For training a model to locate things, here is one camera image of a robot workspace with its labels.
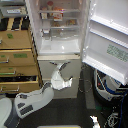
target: light gray handle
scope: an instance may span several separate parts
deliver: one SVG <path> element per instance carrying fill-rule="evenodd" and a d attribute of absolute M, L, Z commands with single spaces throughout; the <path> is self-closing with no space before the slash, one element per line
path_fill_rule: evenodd
<path fill-rule="evenodd" d="M 9 62 L 9 59 L 7 59 L 7 61 L 0 61 L 0 64 L 8 63 L 8 62 Z"/>
<path fill-rule="evenodd" d="M 19 89 L 20 89 L 19 86 L 18 86 L 18 88 L 17 88 L 16 90 L 5 90 L 5 91 L 4 91 L 4 90 L 3 90 L 3 87 L 4 87 L 4 86 L 1 87 L 0 92 L 4 92 L 4 93 L 5 93 L 5 92 L 18 92 Z"/>
<path fill-rule="evenodd" d="M 7 73 L 0 73 L 0 75 L 15 75 L 16 74 L 16 71 L 14 72 L 7 72 Z"/>

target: shelf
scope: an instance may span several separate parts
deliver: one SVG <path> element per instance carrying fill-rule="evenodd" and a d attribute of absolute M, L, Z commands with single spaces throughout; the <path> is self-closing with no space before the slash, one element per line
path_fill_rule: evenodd
<path fill-rule="evenodd" d="M 78 19 L 77 17 L 63 17 L 63 20 L 70 20 L 70 19 Z M 53 16 L 50 16 L 48 17 L 48 19 L 42 19 L 42 20 L 52 20 L 54 21 L 54 17 Z"/>
<path fill-rule="evenodd" d="M 80 53 L 78 39 L 70 41 L 45 40 L 38 55 Z"/>
<path fill-rule="evenodd" d="M 51 27 L 52 30 L 58 29 L 79 29 L 79 25 L 61 26 L 61 27 Z"/>
<path fill-rule="evenodd" d="M 79 9 L 63 9 L 62 11 L 54 11 L 54 10 L 39 10 L 38 13 L 71 13 L 71 12 L 80 12 Z"/>
<path fill-rule="evenodd" d="M 117 23 L 114 23 L 113 21 L 104 19 L 104 18 L 99 17 L 99 16 L 96 16 L 96 15 L 93 15 L 93 16 L 91 17 L 91 20 L 92 20 L 92 21 L 95 21 L 95 22 L 97 22 L 97 23 L 100 23 L 100 24 L 102 24 L 102 25 L 105 25 L 105 26 L 107 26 L 107 27 L 110 27 L 110 28 L 112 28 L 112 29 L 115 29 L 115 30 L 117 30 L 117 31 L 119 31 L 119 32 L 122 32 L 122 33 L 124 33 L 124 34 L 126 34 L 126 35 L 128 35 L 128 28 L 126 28 L 126 27 L 124 27 L 124 26 L 121 26 L 121 25 L 119 25 L 119 24 L 117 24 Z"/>
<path fill-rule="evenodd" d="M 116 44 L 119 44 L 119 45 L 121 45 L 121 46 L 123 46 L 123 47 L 128 48 L 128 44 L 127 44 L 127 43 L 122 42 L 122 41 L 120 41 L 120 40 L 118 40 L 118 39 L 116 39 L 116 38 L 113 38 L 113 37 L 111 37 L 111 36 L 108 36 L 108 35 L 106 35 L 106 34 L 104 34 L 104 33 L 102 33 L 102 32 L 99 32 L 99 31 L 94 30 L 94 29 L 91 29 L 90 32 L 93 33 L 93 34 L 96 34 L 97 36 L 100 36 L 100 37 L 102 37 L 102 38 L 105 38 L 105 39 L 107 39 L 107 40 L 109 40 L 109 41 L 112 41 L 112 42 L 114 42 L 114 43 L 116 43 Z"/>

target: open refrigerator door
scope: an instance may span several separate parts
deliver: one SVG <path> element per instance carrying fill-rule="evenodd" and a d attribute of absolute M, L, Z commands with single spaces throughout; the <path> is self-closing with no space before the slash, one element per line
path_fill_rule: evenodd
<path fill-rule="evenodd" d="M 91 0 L 83 62 L 128 83 L 127 0 Z"/>

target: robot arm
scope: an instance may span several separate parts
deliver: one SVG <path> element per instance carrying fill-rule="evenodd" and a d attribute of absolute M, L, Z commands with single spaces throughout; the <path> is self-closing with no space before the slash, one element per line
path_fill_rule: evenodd
<path fill-rule="evenodd" d="M 18 116 L 23 119 L 34 111 L 46 106 L 54 97 L 50 83 L 43 88 L 30 93 L 19 93 L 15 98 L 15 108 Z"/>
<path fill-rule="evenodd" d="M 69 80 L 65 81 L 62 78 L 61 72 L 60 72 L 70 62 L 58 63 L 58 64 L 56 64 L 54 62 L 51 62 L 51 63 L 54 65 L 57 65 L 56 68 L 54 69 L 53 73 L 52 73 L 52 78 L 51 78 L 52 87 L 54 89 L 57 89 L 57 90 L 61 90 L 61 89 L 66 88 L 66 87 L 71 87 L 72 76 L 69 78 Z"/>

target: refrigerator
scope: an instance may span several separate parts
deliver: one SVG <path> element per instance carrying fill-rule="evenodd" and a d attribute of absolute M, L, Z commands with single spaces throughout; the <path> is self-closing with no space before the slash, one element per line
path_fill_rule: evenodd
<path fill-rule="evenodd" d="M 55 90 L 55 98 L 77 97 L 82 62 L 128 83 L 127 0 L 25 2 L 42 80 L 51 80 L 56 67 L 51 63 L 68 62 L 62 77 L 73 76 L 72 86 Z"/>

